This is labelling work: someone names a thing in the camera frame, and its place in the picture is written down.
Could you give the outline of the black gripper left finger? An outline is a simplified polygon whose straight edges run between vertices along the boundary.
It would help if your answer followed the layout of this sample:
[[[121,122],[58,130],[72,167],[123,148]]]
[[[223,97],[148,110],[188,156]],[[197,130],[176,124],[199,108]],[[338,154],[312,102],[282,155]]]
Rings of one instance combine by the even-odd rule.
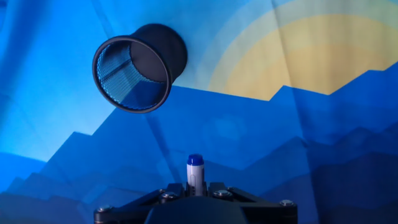
[[[150,211],[157,205],[188,196],[186,183],[169,184],[156,189],[121,207],[102,206],[93,212],[94,223],[144,223]]]

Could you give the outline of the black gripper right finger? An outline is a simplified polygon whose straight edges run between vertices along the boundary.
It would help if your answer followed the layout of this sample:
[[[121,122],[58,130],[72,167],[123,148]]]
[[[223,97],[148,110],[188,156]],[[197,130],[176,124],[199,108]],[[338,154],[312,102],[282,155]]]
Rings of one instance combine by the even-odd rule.
[[[207,184],[206,196],[212,199],[205,205],[207,223],[298,223],[298,207],[291,200],[269,202],[237,187],[227,187],[222,182]]]

